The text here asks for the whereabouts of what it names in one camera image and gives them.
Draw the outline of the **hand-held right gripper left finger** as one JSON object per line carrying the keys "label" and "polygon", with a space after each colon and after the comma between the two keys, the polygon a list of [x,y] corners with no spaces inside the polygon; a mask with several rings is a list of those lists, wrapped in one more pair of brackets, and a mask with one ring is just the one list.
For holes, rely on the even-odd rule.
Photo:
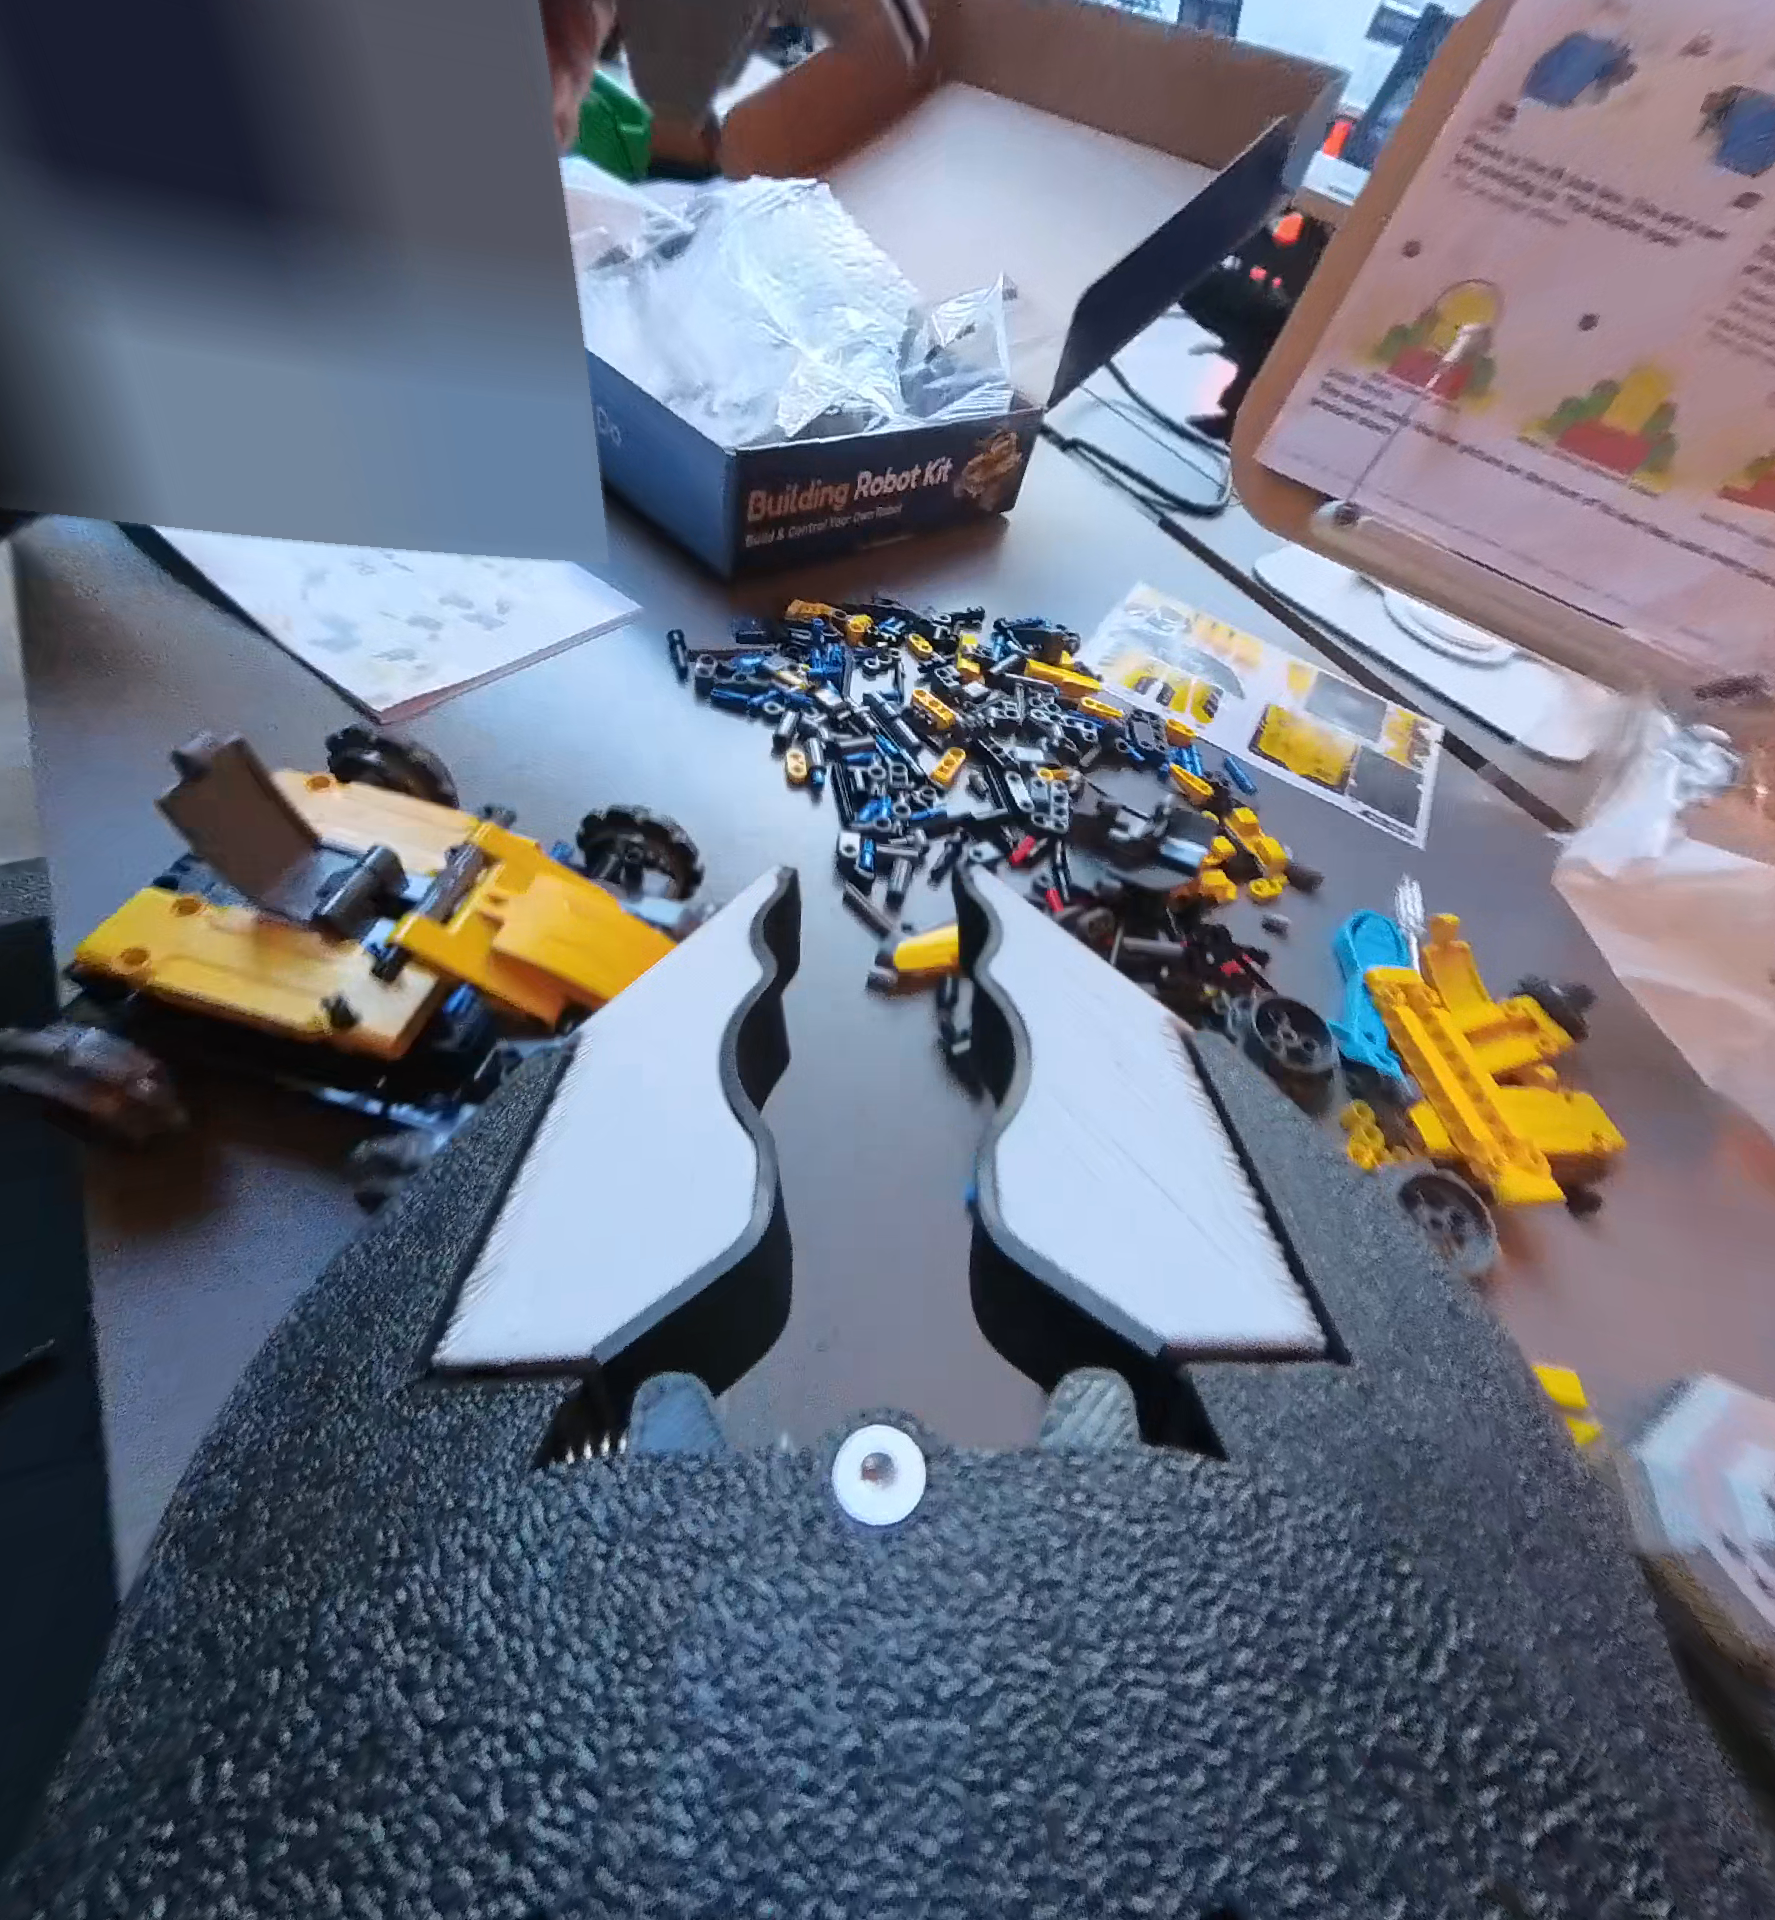
{"label": "hand-held right gripper left finger", "polygon": [[461,1381],[722,1394],[778,1342],[792,1243],[764,1106],[790,1066],[802,887],[772,867],[567,1047],[431,1351]]}

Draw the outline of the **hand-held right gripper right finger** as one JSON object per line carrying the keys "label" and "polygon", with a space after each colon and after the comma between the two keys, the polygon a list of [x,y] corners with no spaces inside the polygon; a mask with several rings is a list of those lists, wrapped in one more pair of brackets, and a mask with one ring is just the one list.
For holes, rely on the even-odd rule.
{"label": "hand-held right gripper right finger", "polygon": [[1160,1406],[1196,1367],[1322,1365],[1332,1330],[1192,1029],[998,879],[954,887],[974,1066],[970,1291],[1054,1392],[1108,1372]]}

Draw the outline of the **yellow brick vehicle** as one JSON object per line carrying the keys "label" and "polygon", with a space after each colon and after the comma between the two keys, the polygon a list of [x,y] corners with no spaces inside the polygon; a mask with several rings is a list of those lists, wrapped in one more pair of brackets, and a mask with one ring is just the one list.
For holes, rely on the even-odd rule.
{"label": "yellow brick vehicle", "polygon": [[651,808],[543,842],[413,740],[353,724],[325,755],[175,755],[183,857],[77,946],[55,1020],[0,1027],[0,1093],[143,1146],[189,1128],[177,1068],[257,1078],[383,1124],[349,1164],[375,1213],[708,918],[702,853]]}

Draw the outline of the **grey desk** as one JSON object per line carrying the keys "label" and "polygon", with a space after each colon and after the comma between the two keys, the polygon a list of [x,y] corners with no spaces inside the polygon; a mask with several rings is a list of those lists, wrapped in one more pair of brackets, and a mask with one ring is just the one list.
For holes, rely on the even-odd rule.
{"label": "grey desk", "polygon": [[[772,767],[764,733],[676,682],[665,635],[710,636],[788,593],[888,593],[1092,633],[1136,585],[1302,652],[1236,588],[1232,534],[1186,546],[1058,448],[992,531],[906,542],[846,568],[724,587],[623,504],[607,577],[641,623],[465,695],[411,733],[475,802],[565,833],[597,805],[647,805],[738,892],[786,863],[804,891],[802,972],[786,996],[794,1063],[766,1114],[794,1236],[778,1347],[728,1397],[738,1439],[804,1444],[864,1408],[904,1408],[950,1442],[1030,1435],[1040,1397],[982,1337],[968,1298],[966,1189],[978,1104],[942,1063],[916,998],[866,986],[874,945],[832,879],[832,808]],[[241,733],[283,767],[321,767],[341,703],[271,640],[107,523],[51,519],[15,540],[41,826],[61,949],[159,872],[177,840],[157,810],[171,750]],[[1628,1139],[1602,1211],[1524,1219],[1492,1291],[1524,1357],[1576,1368],[1596,1410],[1638,1429],[1670,1381],[1720,1375],[1775,1402],[1775,1151],[1680,1065],[1604,968],[1550,885],[1544,821],[1584,782],[1518,773],[1528,805],[1442,767],[1428,851],[1270,781],[1260,813],[1318,868],[1288,911],[1274,981],[1332,1004],[1332,924],[1416,875],[1462,918],[1500,988],[1584,979],[1600,996],[1578,1074]],[[199,1441],[301,1292],[359,1228],[343,1114],[257,1085],[191,1095],[189,1139],[89,1159],[117,1583],[125,1592]]]}

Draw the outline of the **dark grey wheel hub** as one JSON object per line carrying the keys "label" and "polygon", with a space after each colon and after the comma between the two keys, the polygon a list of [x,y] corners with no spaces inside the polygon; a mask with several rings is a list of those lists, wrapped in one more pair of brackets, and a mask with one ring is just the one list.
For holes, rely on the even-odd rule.
{"label": "dark grey wheel hub", "polygon": [[1276,993],[1242,996],[1234,1039],[1250,1063],[1282,1089],[1322,1087],[1338,1066],[1338,1049],[1328,1020],[1292,996]]}

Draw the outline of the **blue brick separator tool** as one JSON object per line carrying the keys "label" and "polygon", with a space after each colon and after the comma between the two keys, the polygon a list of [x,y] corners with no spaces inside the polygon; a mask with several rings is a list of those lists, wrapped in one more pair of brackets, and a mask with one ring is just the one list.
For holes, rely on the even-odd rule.
{"label": "blue brick separator tool", "polygon": [[1340,1059],[1350,1068],[1400,1083],[1404,1063],[1380,1015],[1370,975],[1412,968],[1402,924],[1378,909],[1358,911],[1334,933],[1332,958],[1340,979],[1340,1013],[1330,1018],[1330,1033]]}

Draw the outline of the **small grey wheel hub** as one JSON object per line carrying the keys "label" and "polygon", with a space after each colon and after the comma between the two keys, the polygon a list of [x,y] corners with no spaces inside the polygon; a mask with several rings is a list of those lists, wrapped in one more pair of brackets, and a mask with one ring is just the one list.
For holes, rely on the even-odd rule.
{"label": "small grey wheel hub", "polygon": [[1476,1189],[1442,1168],[1420,1168],[1396,1187],[1396,1200],[1432,1252],[1468,1284],[1484,1284],[1500,1262],[1494,1217]]}

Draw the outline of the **pile of building brick parts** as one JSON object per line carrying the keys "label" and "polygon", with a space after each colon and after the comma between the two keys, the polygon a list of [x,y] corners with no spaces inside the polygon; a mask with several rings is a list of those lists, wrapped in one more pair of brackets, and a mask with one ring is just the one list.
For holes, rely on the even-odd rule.
{"label": "pile of building brick parts", "polygon": [[[1240,998],[1290,996],[1274,968],[1290,935],[1278,905],[1312,899],[1324,877],[1264,829],[1246,769],[1212,767],[1180,724],[1116,704],[1080,647],[1042,619],[988,623],[980,609],[892,599],[796,599],[778,619],[665,639],[698,703],[766,728],[790,786],[834,805],[834,871],[878,949],[920,933],[904,916],[918,879],[1010,879],[1194,1034],[1240,1049]],[[948,1068],[974,1085],[964,968],[880,996],[918,993],[934,996]],[[1340,1055],[1324,1087],[1280,1089],[1316,1114],[1338,1106],[1346,1159],[1394,1198],[1408,1172],[1440,1171],[1350,1132],[1396,1114]]]}

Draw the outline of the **yellow sticker sheet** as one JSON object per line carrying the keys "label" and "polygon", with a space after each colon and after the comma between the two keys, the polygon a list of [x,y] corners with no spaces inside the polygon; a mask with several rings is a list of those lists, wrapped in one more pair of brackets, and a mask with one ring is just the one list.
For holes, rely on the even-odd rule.
{"label": "yellow sticker sheet", "polygon": [[1426,714],[1150,587],[1118,601],[1078,659],[1186,745],[1428,847],[1444,733]]}

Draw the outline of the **instruction booklet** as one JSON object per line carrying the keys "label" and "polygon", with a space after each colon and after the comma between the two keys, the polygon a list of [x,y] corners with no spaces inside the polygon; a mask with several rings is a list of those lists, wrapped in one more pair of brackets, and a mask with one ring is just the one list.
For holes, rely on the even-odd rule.
{"label": "instruction booklet", "polygon": [[159,529],[295,660],[393,724],[565,657],[641,606],[585,567]]}

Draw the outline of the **white printed box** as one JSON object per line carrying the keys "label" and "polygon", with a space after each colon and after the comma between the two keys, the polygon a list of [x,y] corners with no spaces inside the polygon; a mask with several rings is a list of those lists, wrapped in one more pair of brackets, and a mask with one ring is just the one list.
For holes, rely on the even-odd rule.
{"label": "white printed box", "polygon": [[1624,1457],[1648,1572],[1740,1669],[1775,1685],[1775,1402],[1680,1381]]}

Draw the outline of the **crinkled plastic bag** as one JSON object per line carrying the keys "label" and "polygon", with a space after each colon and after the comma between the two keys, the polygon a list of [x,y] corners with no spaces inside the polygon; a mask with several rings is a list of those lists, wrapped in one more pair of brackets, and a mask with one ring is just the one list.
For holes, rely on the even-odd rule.
{"label": "crinkled plastic bag", "polygon": [[732,453],[994,420],[1006,282],[924,301],[818,180],[623,183],[563,160],[585,344]]}

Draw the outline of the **instruction sheet stand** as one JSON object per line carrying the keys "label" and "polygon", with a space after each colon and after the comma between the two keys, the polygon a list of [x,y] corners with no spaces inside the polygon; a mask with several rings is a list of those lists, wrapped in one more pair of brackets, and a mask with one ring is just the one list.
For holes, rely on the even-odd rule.
{"label": "instruction sheet stand", "polygon": [[1476,5],[1236,481],[1272,534],[1604,684],[1775,691],[1775,5]]}

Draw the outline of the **cardboard box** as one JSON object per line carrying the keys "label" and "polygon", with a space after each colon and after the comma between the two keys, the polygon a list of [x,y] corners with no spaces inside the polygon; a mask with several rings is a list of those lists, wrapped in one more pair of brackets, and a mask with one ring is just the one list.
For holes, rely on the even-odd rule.
{"label": "cardboard box", "polygon": [[718,110],[740,178],[824,180],[936,302],[1004,280],[1042,406],[1184,301],[1306,178],[1346,71],[1110,5],[928,5],[910,65],[850,24]]}

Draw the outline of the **green plastic bin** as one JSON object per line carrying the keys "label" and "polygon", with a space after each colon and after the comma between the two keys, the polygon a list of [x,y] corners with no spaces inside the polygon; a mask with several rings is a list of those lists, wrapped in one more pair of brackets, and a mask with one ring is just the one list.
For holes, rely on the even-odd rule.
{"label": "green plastic bin", "polygon": [[641,183],[653,171],[655,132],[653,108],[627,80],[599,67],[581,104],[571,153],[617,180]]}

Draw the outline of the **yellow beam frame assembly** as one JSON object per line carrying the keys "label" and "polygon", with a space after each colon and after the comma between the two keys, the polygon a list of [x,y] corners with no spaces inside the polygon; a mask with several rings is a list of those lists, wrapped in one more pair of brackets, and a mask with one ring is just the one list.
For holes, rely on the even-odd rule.
{"label": "yellow beam frame assembly", "polygon": [[1456,916],[1402,929],[1412,968],[1372,972],[1370,986],[1404,1078],[1352,1068],[1396,1116],[1360,1116],[1350,1132],[1378,1134],[1382,1154],[1404,1148],[1504,1211],[1572,1205],[1626,1152],[1600,1101],[1558,1071],[1586,1037],[1592,993],[1542,981],[1496,995]]}

